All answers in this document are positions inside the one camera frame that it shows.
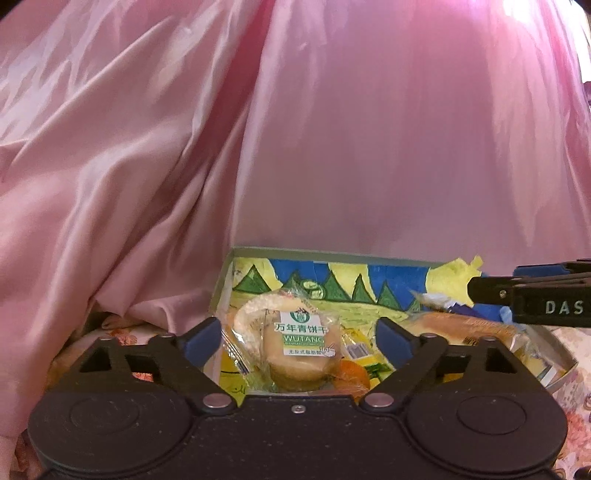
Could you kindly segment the pink curtain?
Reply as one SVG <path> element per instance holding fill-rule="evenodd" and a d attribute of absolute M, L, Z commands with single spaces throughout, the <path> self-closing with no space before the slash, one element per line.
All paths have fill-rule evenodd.
<path fill-rule="evenodd" d="M 566 1 L 25 1 L 1 23 L 1 433 L 95 306 L 183 330 L 229 248 L 590 252 Z"/>

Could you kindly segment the small orange mandarin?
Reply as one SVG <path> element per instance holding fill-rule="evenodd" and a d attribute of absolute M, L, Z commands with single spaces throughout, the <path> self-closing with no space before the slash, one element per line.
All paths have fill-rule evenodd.
<path fill-rule="evenodd" d="M 359 400 L 370 390 L 370 376 L 363 366 L 342 359 L 332 373 L 332 385 L 339 392 Z"/>

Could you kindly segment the round biscuit pack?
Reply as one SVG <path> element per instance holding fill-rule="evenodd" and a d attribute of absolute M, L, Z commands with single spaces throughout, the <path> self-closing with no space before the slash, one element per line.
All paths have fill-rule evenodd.
<path fill-rule="evenodd" d="M 230 315 L 222 338 L 252 392 L 321 390 L 342 360 L 338 318 L 318 310 L 296 287 L 245 301 Z"/>

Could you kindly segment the packaged bread loaf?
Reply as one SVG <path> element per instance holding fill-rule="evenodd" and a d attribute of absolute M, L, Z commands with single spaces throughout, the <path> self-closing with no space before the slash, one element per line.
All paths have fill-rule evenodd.
<path fill-rule="evenodd" d="M 401 321 L 415 336 L 434 333 L 451 345 L 476 345 L 481 337 L 499 339 L 541 382 L 548 387 L 565 373 L 543 353 L 540 344 L 521 327 L 445 312 L 421 312 Z"/>

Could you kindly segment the grey tray with painted liner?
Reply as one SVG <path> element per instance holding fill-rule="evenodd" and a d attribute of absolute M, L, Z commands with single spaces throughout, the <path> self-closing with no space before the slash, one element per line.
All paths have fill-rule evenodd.
<path fill-rule="evenodd" d="M 229 325 L 230 315 L 253 296 L 286 288 L 304 291 L 311 304 L 335 314 L 344 328 L 363 331 L 375 344 L 379 318 L 400 322 L 426 311 L 413 292 L 442 293 L 458 303 L 467 285 L 482 276 L 483 260 L 448 263 L 384 259 L 360 255 L 272 248 L 235 247 L 223 263 L 211 308 Z M 551 393 L 578 367 L 576 358 L 552 329 L 521 327 L 565 373 L 546 387 Z"/>

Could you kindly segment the yellow green snack bar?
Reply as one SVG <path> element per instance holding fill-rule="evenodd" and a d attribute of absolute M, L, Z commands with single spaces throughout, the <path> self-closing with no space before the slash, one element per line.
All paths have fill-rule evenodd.
<path fill-rule="evenodd" d="M 342 346 L 345 357 L 363 367 L 369 375 L 370 386 L 376 387 L 393 372 L 393 367 L 363 331 L 355 328 L 342 330 Z"/>

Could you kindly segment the dark blue stick sachets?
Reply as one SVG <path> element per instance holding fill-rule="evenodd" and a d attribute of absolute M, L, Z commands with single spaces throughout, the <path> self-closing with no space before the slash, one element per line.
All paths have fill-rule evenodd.
<path fill-rule="evenodd" d="M 513 323 L 513 313 L 507 306 L 491 304 L 475 304 L 474 306 L 469 306 L 455 303 L 449 308 L 449 312 L 504 324 Z"/>

